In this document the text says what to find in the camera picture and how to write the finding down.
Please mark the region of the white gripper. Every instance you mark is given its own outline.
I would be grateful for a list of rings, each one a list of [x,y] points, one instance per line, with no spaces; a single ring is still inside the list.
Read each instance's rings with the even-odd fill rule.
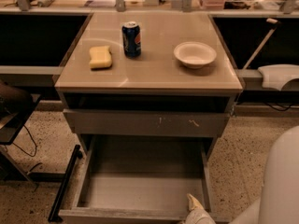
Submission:
[[[216,224],[208,212],[206,212],[203,205],[190,193],[187,194],[188,206],[191,211],[181,224]]]

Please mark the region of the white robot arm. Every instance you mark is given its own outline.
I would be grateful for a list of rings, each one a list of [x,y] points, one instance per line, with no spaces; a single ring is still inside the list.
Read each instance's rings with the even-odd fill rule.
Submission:
[[[299,126],[271,146],[261,197],[228,224],[299,224]]]

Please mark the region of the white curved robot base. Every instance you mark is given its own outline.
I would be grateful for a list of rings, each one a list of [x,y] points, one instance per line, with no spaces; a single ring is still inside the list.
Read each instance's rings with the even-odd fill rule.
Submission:
[[[299,78],[299,65],[272,64],[258,68],[263,77],[262,87],[281,91],[290,81]]]

